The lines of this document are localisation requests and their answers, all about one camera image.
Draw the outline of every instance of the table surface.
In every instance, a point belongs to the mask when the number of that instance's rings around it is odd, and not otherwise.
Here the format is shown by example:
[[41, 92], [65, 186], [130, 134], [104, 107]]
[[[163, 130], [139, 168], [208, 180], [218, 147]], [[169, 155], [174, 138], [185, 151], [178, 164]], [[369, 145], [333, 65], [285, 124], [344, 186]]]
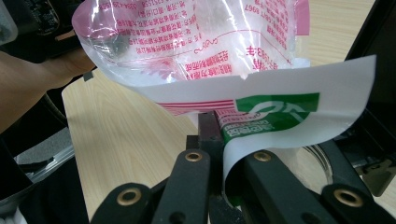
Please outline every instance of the table surface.
[[[311, 32], [304, 40], [304, 56], [312, 66], [345, 59], [373, 2], [310, 1]], [[153, 187], [168, 177], [186, 135], [197, 134], [188, 118], [169, 115], [100, 71], [69, 85], [63, 98], [90, 218], [115, 187], [128, 182]], [[310, 164], [306, 173], [319, 170], [312, 158], [303, 157]], [[377, 199], [394, 216], [395, 182]]]

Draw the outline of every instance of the green logo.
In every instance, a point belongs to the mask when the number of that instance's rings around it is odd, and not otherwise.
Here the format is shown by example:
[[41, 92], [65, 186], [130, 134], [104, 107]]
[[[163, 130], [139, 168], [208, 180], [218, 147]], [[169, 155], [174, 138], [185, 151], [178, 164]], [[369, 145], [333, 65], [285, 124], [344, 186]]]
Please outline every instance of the green logo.
[[319, 93], [255, 95], [235, 100], [238, 111], [218, 111], [224, 140], [290, 129], [318, 109]]

